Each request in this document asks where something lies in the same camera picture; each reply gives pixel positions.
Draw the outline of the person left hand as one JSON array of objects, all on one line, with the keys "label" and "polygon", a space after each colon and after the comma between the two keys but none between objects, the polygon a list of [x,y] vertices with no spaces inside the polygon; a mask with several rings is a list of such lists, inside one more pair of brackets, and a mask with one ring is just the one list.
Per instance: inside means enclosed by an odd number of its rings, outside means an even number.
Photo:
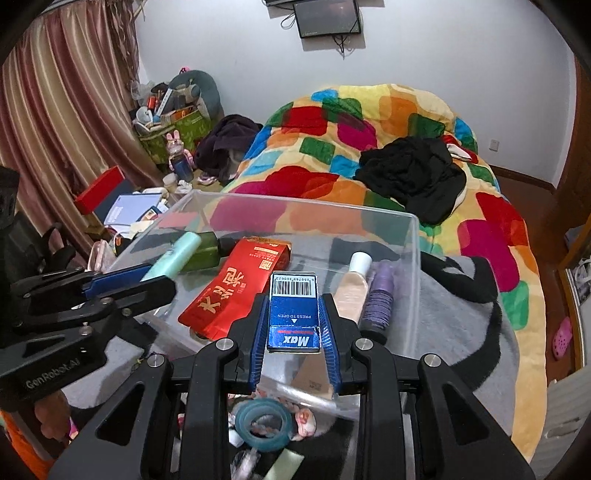
[{"label": "person left hand", "polygon": [[69,441],[70,407],[62,391],[38,400],[34,406],[34,413],[45,438],[62,443]]}]

